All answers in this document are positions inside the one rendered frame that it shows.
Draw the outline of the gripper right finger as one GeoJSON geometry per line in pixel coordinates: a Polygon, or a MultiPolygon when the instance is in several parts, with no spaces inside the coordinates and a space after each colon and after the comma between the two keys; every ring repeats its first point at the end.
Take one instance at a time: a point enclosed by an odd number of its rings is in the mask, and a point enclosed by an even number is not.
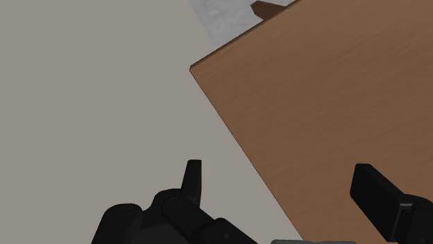
{"type": "Polygon", "coordinates": [[[350,196],[385,241],[433,244],[433,202],[403,193],[372,165],[355,165],[350,196]]]}

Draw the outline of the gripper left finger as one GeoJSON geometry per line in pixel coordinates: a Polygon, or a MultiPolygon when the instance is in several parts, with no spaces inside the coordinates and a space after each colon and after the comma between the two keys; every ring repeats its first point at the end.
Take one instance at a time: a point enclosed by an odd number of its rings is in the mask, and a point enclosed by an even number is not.
{"type": "Polygon", "coordinates": [[[133,203],[108,208],[91,244],[258,244],[203,211],[201,191],[202,161],[190,159],[181,187],[158,192],[147,209],[133,203]]]}

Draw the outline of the brown wooden table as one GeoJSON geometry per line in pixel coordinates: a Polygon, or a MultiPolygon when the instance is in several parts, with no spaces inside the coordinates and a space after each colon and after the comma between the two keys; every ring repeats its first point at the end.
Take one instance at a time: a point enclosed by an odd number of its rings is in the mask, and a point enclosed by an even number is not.
{"type": "Polygon", "coordinates": [[[294,0],[190,71],[302,238],[385,244],[358,162],[433,201],[433,0],[294,0]]]}

